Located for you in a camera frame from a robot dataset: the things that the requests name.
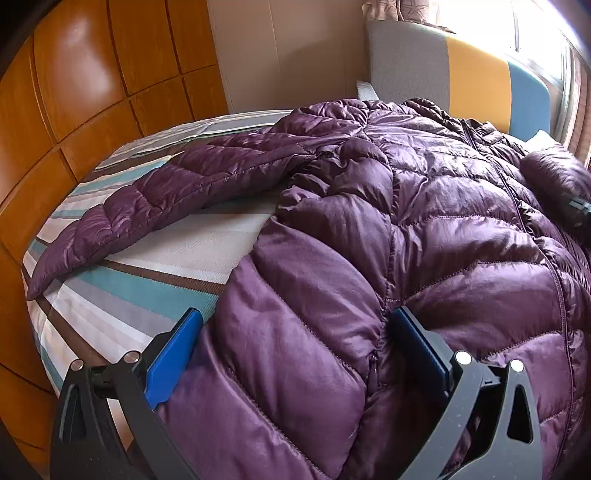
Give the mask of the purple down jacket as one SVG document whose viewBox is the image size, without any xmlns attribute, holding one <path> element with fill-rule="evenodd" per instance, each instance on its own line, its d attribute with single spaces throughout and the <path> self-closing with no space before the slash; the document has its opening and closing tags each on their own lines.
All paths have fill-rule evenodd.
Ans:
<svg viewBox="0 0 591 480">
<path fill-rule="evenodd" d="M 563 145 L 507 139 L 433 102 L 342 100 L 190 147 L 70 224 L 29 280 L 53 280 L 200 209 L 280 188 L 160 410 L 204 479 L 388 479 L 437 421 L 391 313 L 530 378 L 541 475 L 590 429 L 590 197 Z"/>
</svg>

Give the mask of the striped bed sheet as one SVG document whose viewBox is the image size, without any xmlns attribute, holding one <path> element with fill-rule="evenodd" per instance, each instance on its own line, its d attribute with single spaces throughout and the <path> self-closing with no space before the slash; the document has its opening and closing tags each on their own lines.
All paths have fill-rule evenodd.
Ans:
<svg viewBox="0 0 591 480">
<path fill-rule="evenodd" d="M 284 110 L 222 115 L 185 123 L 121 146 L 91 171 L 50 214 L 23 257 L 30 277 L 46 247 L 88 209 L 164 164 L 185 148 L 272 126 Z M 60 391 L 76 358 L 113 363 L 169 331 L 190 307 L 211 318 L 231 270 L 276 209 L 276 191 L 199 210 L 150 233 L 27 304 L 43 367 Z"/>
</svg>

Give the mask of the grey yellow blue headboard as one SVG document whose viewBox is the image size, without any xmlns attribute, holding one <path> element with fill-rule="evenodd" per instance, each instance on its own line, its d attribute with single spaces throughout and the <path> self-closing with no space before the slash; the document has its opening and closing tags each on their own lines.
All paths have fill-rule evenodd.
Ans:
<svg viewBox="0 0 591 480">
<path fill-rule="evenodd" d="M 366 32 L 370 80 L 358 84 L 362 98 L 425 98 L 524 141 L 551 130 L 550 92 L 531 69 L 434 27 L 370 20 Z"/>
</svg>

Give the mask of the patterned pink curtain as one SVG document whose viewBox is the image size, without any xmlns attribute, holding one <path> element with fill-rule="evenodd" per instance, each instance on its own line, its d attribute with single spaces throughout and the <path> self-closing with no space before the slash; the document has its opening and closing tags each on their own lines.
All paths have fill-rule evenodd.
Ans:
<svg viewBox="0 0 591 480">
<path fill-rule="evenodd" d="M 433 13 L 434 4 L 424 0 L 370 0 L 362 5 L 368 21 L 405 21 L 426 23 Z"/>
</svg>

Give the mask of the wooden wardrobe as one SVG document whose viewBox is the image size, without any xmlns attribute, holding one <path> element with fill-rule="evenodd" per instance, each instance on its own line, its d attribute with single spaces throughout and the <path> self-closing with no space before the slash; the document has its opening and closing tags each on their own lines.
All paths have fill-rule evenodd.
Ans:
<svg viewBox="0 0 591 480">
<path fill-rule="evenodd" d="M 207 1 L 1 5 L 1 457 L 49 462 L 56 400 L 34 342 L 24 252 L 51 211 L 118 147 L 228 103 Z"/>
</svg>

